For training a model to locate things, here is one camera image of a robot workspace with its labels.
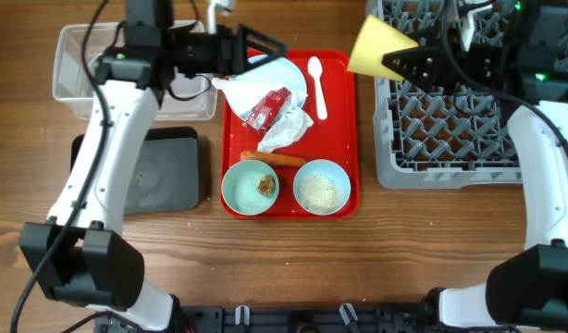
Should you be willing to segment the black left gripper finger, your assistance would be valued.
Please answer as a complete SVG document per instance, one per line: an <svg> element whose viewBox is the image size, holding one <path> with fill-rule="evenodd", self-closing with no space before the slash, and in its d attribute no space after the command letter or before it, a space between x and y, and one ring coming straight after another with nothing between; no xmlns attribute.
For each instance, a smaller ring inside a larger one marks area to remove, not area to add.
<svg viewBox="0 0 568 333"><path fill-rule="evenodd" d="M284 59L276 59L258 66L261 60L266 60L267 55L254 55L249 58L249 63L252 68L246 70L241 75L247 77L275 77L277 75L282 75L288 69Z"/></svg>
<svg viewBox="0 0 568 333"><path fill-rule="evenodd" d="M257 51L269 58L279 58L288 53L286 44L249 26L240 24L238 34L243 53L246 55L250 51Z"/></svg>

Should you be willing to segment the yellow plastic cup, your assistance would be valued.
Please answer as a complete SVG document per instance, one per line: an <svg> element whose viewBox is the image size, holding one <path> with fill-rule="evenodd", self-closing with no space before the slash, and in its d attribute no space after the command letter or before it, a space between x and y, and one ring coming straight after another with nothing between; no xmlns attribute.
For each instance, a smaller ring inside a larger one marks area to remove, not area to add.
<svg viewBox="0 0 568 333"><path fill-rule="evenodd" d="M368 15L354 43L347 70L388 80L403 77L383 65L386 54L415 48L418 43L373 15Z"/></svg>

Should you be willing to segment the brown food scrap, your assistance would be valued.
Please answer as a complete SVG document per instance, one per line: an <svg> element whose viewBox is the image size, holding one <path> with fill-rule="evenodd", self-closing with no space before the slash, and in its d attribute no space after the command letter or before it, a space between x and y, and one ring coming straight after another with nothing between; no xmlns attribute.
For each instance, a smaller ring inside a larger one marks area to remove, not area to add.
<svg viewBox="0 0 568 333"><path fill-rule="evenodd" d="M265 197L270 197L275 191L276 181L273 176L266 175L259 180L257 191Z"/></svg>

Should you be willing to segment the green bowl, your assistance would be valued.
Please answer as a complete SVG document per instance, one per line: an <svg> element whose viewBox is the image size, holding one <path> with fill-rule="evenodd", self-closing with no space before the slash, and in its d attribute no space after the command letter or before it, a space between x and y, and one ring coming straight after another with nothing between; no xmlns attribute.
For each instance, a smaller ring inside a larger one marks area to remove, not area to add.
<svg viewBox="0 0 568 333"><path fill-rule="evenodd" d="M260 193L260 180L270 176L274 190L267 196ZM258 160L244 160L231 166L221 183L222 199L226 206L243 216L257 216L270 209L278 198L279 181L275 170Z"/></svg>

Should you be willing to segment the blue bowl with rice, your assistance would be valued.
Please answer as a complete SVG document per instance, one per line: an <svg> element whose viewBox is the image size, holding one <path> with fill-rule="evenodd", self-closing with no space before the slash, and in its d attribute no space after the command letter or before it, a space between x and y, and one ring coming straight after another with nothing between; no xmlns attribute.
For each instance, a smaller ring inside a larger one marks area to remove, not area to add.
<svg viewBox="0 0 568 333"><path fill-rule="evenodd" d="M333 216L350 201L352 185L348 173L337 163L317 159L298 170L293 180L293 193L306 212Z"/></svg>

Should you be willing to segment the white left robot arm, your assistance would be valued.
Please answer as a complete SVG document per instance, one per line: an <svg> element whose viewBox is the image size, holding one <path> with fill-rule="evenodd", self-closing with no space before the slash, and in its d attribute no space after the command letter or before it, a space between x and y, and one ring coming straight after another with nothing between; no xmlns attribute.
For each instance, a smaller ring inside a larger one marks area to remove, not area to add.
<svg viewBox="0 0 568 333"><path fill-rule="evenodd" d="M195 33L169 18L130 18L122 28L123 45L86 71L93 112L65 188L43 223L23 227L19 246L29 286L46 298L141 332L183 332L179 299L145 281L142 254L122 237L137 157L177 73L241 74L254 69L250 49L273 61L287 48L246 26Z"/></svg>

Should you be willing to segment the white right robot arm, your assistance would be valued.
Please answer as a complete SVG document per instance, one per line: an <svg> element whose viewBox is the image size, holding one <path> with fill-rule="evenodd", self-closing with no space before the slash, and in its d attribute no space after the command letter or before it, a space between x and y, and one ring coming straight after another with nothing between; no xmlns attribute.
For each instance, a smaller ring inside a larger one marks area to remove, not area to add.
<svg viewBox="0 0 568 333"><path fill-rule="evenodd" d="M524 250L478 285L437 288L422 327L568 330L568 6L525 4L494 42L474 38L475 9L445 6L403 33L369 17L354 72L383 86L375 130L390 189L521 183Z"/></svg>

